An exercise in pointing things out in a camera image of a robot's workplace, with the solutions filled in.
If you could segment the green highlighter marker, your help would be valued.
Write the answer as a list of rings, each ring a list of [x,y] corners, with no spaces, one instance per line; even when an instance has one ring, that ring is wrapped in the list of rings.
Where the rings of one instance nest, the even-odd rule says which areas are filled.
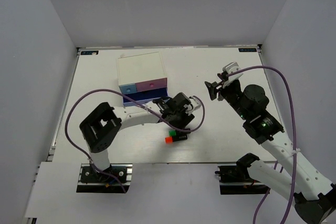
[[[181,132],[181,131],[176,131],[176,130],[169,131],[169,136],[184,136],[188,134],[189,132]]]

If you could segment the orange highlighter marker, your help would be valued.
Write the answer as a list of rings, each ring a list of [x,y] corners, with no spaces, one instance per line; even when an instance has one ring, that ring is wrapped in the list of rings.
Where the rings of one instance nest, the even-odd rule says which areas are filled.
[[[187,140],[188,137],[187,135],[175,135],[175,136],[169,136],[165,138],[165,143],[166,144],[171,144],[174,142],[179,142],[179,141],[184,141]]]

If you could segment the pink drawer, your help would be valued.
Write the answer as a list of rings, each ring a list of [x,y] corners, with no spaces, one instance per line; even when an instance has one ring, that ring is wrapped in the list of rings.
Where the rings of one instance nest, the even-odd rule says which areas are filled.
[[[137,82],[135,84],[135,86],[137,88],[137,92],[166,88],[167,87],[167,78]]]

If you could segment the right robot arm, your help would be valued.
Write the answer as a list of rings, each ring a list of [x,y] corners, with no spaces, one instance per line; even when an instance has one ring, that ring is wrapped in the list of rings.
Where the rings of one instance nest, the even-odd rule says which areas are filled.
[[[248,153],[237,165],[238,177],[255,179],[293,202],[306,223],[322,223],[335,211],[335,184],[322,175],[285,136],[283,126],[266,110],[269,103],[264,89],[256,84],[241,88],[238,77],[221,82],[205,82],[211,100],[225,100],[244,120],[246,133],[268,151],[291,178],[269,168],[259,157]]]

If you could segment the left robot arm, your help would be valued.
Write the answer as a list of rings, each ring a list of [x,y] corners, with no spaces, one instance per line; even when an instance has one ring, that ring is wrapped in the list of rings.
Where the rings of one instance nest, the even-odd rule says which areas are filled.
[[[110,178],[108,147],[123,129],[159,123],[161,119],[184,130],[195,118],[193,112],[201,107],[194,97],[178,93],[174,98],[158,98],[139,106],[112,107],[108,102],[99,104],[79,125],[90,158],[95,165],[93,176],[101,182]]]

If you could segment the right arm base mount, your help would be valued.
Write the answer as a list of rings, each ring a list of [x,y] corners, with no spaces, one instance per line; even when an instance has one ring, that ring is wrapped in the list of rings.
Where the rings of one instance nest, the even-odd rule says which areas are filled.
[[[236,165],[218,166],[214,172],[219,179],[221,195],[262,195],[269,187],[240,174]]]

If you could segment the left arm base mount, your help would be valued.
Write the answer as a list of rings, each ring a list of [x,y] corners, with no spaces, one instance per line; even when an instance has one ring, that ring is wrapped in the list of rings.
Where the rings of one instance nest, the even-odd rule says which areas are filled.
[[[132,164],[111,164],[106,172],[115,176],[97,173],[90,164],[82,164],[79,172],[77,193],[125,194],[131,184]]]

